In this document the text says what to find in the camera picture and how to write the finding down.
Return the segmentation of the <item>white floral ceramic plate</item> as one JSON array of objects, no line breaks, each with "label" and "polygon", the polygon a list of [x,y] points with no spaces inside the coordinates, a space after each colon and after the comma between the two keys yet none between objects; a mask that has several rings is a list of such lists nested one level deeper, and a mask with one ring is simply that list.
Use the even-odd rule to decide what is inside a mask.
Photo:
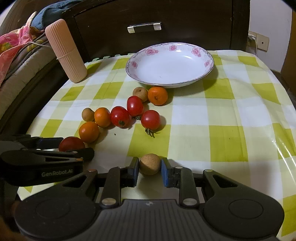
[{"label": "white floral ceramic plate", "polygon": [[214,68],[212,55],[188,43],[161,43],[133,54],[126,63],[129,77],[163,88],[184,87],[207,76]]}]

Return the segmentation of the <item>wall power socket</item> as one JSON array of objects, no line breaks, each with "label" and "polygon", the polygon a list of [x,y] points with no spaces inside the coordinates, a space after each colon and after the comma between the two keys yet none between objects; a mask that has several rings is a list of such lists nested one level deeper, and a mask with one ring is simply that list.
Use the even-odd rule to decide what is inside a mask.
[{"label": "wall power socket", "polygon": [[247,50],[257,55],[259,51],[267,52],[269,47],[269,37],[256,32],[248,31]]}]

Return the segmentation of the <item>blue cloth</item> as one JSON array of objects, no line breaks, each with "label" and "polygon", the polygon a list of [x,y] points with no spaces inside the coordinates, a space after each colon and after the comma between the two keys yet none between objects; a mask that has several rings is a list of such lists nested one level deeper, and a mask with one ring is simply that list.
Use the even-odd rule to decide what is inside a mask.
[{"label": "blue cloth", "polygon": [[31,26],[38,30],[45,30],[48,25],[61,19],[64,11],[78,3],[81,3],[81,0],[59,1],[48,5],[33,18]]}]

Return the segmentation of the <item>red cherry tomato with stem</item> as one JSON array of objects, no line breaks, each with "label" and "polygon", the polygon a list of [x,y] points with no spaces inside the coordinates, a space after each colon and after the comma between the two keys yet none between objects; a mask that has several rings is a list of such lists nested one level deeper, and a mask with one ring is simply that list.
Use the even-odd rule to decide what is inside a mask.
[{"label": "red cherry tomato with stem", "polygon": [[145,128],[145,132],[150,137],[154,138],[154,133],[161,126],[161,117],[155,110],[148,110],[142,114],[141,124]]}]

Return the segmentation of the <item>pink floral cloth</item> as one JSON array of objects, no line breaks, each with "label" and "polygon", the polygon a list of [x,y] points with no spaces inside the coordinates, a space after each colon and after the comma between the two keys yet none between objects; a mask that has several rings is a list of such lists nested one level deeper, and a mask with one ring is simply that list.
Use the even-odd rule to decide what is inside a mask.
[{"label": "pink floral cloth", "polygon": [[26,24],[19,29],[10,31],[1,36],[1,60],[0,60],[0,76],[3,82],[10,65],[17,52],[25,46],[25,44],[34,41],[43,31],[31,26],[31,23],[37,12],[33,12],[28,18]]}]

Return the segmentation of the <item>orange mandarin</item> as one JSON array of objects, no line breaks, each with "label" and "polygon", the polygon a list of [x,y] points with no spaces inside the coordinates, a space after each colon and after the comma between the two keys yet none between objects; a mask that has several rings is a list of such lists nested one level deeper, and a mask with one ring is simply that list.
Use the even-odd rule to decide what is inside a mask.
[{"label": "orange mandarin", "polygon": [[111,124],[110,112],[107,108],[98,108],[94,112],[94,119],[101,128],[107,128]]},{"label": "orange mandarin", "polygon": [[100,131],[95,122],[88,121],[79,128],[79,137],[85,143],[92,143],[99,137]]},{"label": "orange mandarin", "polygon": [[151,87],[148,90],[148,99],[156,106],[164,105],[168,100],[168,92],[163,87]]}]

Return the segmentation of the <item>green white checkered tablecloth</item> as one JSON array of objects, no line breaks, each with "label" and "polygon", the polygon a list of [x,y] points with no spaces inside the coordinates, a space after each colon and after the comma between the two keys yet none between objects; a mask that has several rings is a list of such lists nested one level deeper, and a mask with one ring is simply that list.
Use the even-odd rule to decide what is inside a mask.
[{"label": "green white checkered tablecloth", "polygon": [[[241,51],[210,51],[215,67],[204,79],[168,89],[164,106],[147,107],[162,117],[154,138],[140,121],[131,127],[110,126],[92,147],[88,168],[105,173],[127,166],[133,157],[154,153],[172,166],[202,173],[213,169],[276,199],[285,211],[278,237],[295,238],[295,107],[286,90],[256,56]],[[125,71],[130,56],[86,64],[88,78],[68,80],[37,115],[27,133],[41,137],[77,136],[85,108],[96,110],[126,101],[140,84]],[[122,198],[175,198],[161,175],[139,176],[137,187],[122,190]]]}]

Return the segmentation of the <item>large red tomato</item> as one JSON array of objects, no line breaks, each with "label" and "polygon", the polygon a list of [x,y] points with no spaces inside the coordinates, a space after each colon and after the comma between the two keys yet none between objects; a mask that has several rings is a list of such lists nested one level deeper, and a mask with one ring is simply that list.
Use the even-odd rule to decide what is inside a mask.
[{"label": "large red tomato", "polygon": [[60,152],[77,151],[85,148],[84,142],[78,137],[66,137],[59,144]]}]

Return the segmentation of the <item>dark wooden cabinet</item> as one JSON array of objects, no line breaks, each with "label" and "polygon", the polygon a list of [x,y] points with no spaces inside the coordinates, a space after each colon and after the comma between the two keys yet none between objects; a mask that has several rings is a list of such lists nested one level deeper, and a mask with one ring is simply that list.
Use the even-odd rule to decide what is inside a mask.
[{"label": "dark wooden cabinet", "polygon": [[82,1],[62,18],[84,61],[168,42],[245,50],[250,1]]}]

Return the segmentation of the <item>pink ribbed cylindrical container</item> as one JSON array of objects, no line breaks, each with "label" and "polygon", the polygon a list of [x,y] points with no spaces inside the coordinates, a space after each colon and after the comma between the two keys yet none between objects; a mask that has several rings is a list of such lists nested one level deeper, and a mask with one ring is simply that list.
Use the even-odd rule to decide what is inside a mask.
[{"label": "pink ribbed cylindrical container", "polygon": [[82,81],[87,76],[87,69],[65,20],[48,25],[45,34],[67,77],[73,83]]}]

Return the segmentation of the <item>brown longan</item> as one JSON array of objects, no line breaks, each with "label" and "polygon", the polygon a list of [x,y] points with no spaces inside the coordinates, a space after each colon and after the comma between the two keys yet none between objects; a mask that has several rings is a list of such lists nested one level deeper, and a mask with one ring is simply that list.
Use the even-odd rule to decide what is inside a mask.
[{"label": "brown longan", "polygon": [[146,154],[140,158],[139,168],[144,175],[155,175],[161,168],[161,159],[156,154]]},{"label": "brown longan", "polygon": [[83,109],[82,119],[84,121],[94,121],[94,111],[90,108]]},{"label": "brown longan", "polygon": [[144,87],[136,87],[133,90],[132,95],[139,97],[142,102],[146,102],[148,100],[148,91]]}]

